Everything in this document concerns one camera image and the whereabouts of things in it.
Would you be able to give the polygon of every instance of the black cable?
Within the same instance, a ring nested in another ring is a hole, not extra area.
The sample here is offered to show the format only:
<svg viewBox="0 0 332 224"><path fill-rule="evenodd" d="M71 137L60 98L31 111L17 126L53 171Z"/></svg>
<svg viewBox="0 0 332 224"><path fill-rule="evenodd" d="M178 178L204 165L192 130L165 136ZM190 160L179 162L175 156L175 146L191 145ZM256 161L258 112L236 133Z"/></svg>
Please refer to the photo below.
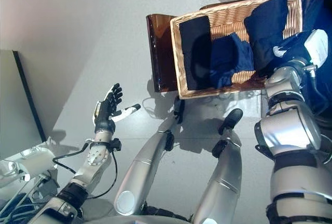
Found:
<svg viewBox="0 0 332 224"><path fill-rule="evenodd" d="M87 198L88 199L96 199L96 198L99 198L99 197L102 197L103 195L106 195L107 193L109 193L109 191L113 188L115 182L116 182L116 179L118 177L118 163L116 162L116 159L115 159L115 156L114 156L114 152L112 151L112 156L113 156L113 160L114 160L114 165L115 165L115 178L114 178L114 181L112 183L112 185L109 187L109 189L107 189L104 193L102 194L99 194L97 195L96 197L89 197Z"/></svg>
<svg viewBox="0 0 332 224"><path fill-rule="evenodd" d="M320 115L323 111L325 111L328 108L329 103L328 103L327 98L324 95L322 95L321 92L317 89L317 83L316 83L316 78L315 77L311 78L311 85L312 85L312 89L322 99L322 101L324 103L324 105L321 109L314 111L315 115Z"/></svg>
<svg viewBox="0 0 332 224"><path fill-rule="evenodd" d="M80 151L77 151L77 152L74 152L74 153L70 153L70 154L67 154L67 155L63 155L63 156L59 156L59 157L55 157L52 159L53 163L56 163L57 165L61 166L61 167L64 167L65 169L69 170L70 172L72 172L73 174L76 174L76 171L74 171L72 168L58 162L57 160L58 159L61 159L61 158L67 158L67 157L71 157L71 156L75 156L77 154L80 154L82 153L83 151L85 151L85 149L88 147L89 143L85 143L83 145L83 148L80 150Z"/></svg>

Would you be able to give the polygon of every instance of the navy cloth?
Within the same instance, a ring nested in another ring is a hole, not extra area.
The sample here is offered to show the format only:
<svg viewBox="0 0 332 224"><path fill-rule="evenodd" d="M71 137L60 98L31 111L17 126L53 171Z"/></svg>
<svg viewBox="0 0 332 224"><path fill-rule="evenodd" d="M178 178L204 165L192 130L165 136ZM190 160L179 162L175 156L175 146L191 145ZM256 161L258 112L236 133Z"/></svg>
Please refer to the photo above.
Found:
<svg viewBox="0 0 332 224"><path fill-rule="evenodd" d="M273 47L283 40L288 15L287 0L269 0L244 19L254 54L254 66L259 75L269 75L280 63Z"/></svg>
<svg viewBox="0 0 332 224"><path fill-rule="evenodd" d="M285 51L285 53L276 56L282 58L284 62L290 61L293 58L304 58L310 62L311 58L305 47L305 42L310 34L311 31L303 31L283 40L276 48L279 51Z"/></svg>
<svg viewBox="0 0 332 224"><path fill-rule="evenodd" d="M236 33L212 42L210 80L213 87L230 86L234 73L253 70L252 49Z"/></svg>
<svg viewBox="0 0 332 224"><path fill-rule="evenodd" d="M211 87L211 34L207 16L179 24L188 90Z"/></svg>

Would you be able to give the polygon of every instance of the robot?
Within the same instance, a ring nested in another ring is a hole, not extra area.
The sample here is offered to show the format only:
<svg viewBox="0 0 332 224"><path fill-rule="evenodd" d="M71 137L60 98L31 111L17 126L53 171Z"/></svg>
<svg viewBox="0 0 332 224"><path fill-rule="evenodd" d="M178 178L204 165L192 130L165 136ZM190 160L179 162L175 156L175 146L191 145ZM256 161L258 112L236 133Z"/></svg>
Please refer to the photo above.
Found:
<svg viewBox="0 0 332 224"><path fill-rule="evenodd" d="M256 149L274 161L271 175L271 201L267 217L277 223L332 223L332 174L320 156L321 134L306 103L306 76L314 78L321 66L294 57L282 64L266 81L268 112L255 125ZM95 137L90 141L84 165L61 192L53 197L29 223L68 223L79 213L88 195L111 163L111 155L121 149L113 139L115 122L139 109L139 105L116 111L122 93L119 84L98 102L94 114ZM241 142L233 131L242 117L235 109L225 119L219 133L222 139L213 149L218 164L210 178L199 207L191 220L161 211L146 215L146 197L152 186L161 154L171 150L172 131L182 121L184 102L175 101L174 116L168 118L147 141L130 165L114 200L120 214L101 219L109 223L197 223L230 224L241 190Z"/></svg>

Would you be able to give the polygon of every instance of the wire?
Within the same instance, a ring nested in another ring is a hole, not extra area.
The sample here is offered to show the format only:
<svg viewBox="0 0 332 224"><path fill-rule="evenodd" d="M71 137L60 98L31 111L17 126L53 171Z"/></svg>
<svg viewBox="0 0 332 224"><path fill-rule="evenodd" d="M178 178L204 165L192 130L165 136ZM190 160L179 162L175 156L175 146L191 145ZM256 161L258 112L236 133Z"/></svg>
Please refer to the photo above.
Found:
<svg viewBox="0 0 332 224"><path fill-rule="evenodd" d="M12 218L10 219L10 221L14 221L13 219L15 219L15 218L17 218L17 217L22 217L22 216L24 216L24 215L31 215L31 214L35 215L37 212L38 212L38 210L35 209L35 210L27 211L27 212L24 212L24 213L16 214L16 215L12 216Z"/></svg>
<svg viewBox="0 0 332 224"><path fill-rule="evenodd" d="M13 219L13 214L16 210L22 208L22 207L29 207L29 206L38 206L38 205L43 205L43 204L46 204L47 202L39 202L39 203L29 203L29 204L24 204L24 205L20 205L20 206L17 206L15 207L11 213L9 215L7 215L7 217L4 217L4 218L1 218L0 221L11 221Z"/></svg>
<svg viewBox="0 0 332 224"><path fill-rule="evenodd" d="M53 161L53 163L56 163L57 165L59 165L59 166L65 168L65 169L69 170L73 174L76 174L76 171L74 171L72 168L70 168L67 165L64 165L64 164L58 162L57 160L58 159L62 159L62 158L72 157L72 156L75 156L77 154L80 154L83 151L85 151L85 149L88 147L88 145L89 145L89 142L86 142L86 143L84 143L83 148L80 151L77 151L77 152L74 152L74 153L70 153L70 154L67 154L67 155L63 155L63 156L59 156L59 157L55 157L55 158L52 159L52 161Z"/></svg>
<svg viewBox="0 0 332 224"><path fill-rule="evenodd" d="M326 135L324 135L324 134L321 134L321 136L324 137L324 138L326 138L327 140L329 140L329 141L331 142L331 144L332 144L332 140L331 140L328 136L326 136ZM330 152L329 157L323 161L323 164L327 164L327 163L329 163L331 160L332 160L332 152Z"/></svg>
<svg viewBox="0 0 332 224"><path fill-rule="evenodd" d="M109 191L113 188L113 186L114 186L114 184L115 184L115 182L116 182L116 179L117 179L117 177L118 177L118 163L117 163L117 161L116 161L116 159L115 159L115 156L114 156L114 152L112 151L112 156L113 156L113 159L114 159L114 165L115 165L115 178L114 178L114 181L113 181L113 183L112 183L112 185L104 192L104 193L102 193L102 194L99 194L99 195L97 195L96 197L89 197L89 198L87 198L87 200L88 199L97 199L97 198L99 198L99 197L102 197L103 195L106 195L107 193L109 193Z"/></svg>
<svg viewBox="0 0 332 224"><path fill-rule="evenodd" d="M315 77L311 77L311 85L315 93L323 100L323 107L320 110L315 110L315 115L320 115L323 111L326 110L326 108L329 107L329 103L327 98L321 94L321 92L317 89L317 83Z"/></svg>

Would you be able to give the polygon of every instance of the wicker basket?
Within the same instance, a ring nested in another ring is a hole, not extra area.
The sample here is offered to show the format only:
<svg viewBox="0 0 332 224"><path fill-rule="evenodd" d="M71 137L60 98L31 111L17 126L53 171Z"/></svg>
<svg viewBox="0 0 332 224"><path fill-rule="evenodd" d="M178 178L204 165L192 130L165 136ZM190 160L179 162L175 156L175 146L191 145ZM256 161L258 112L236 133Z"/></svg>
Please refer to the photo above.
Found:
<svg viewBox="0 0 332 224"><path fill-rule="evenodd" d="M204 90L188 90L184 56L181 47L181 35L179 24L197 17L208 16L211 27L211 39L220 38L236 32L242 39L249 41L249 36L243 20L251 15L251 12L260 4L268 0L244 0L220 6L199 10L171 20L172 46L174 53L177 88L182 99L214 96L220 93L235 93L240 91L262 89L264 78L256 76L255 72L242 71L232 77L232 85L219 89L209 88ZM288 0L288 16L284 38L302 31L302 4L301 0Z"/></svg>

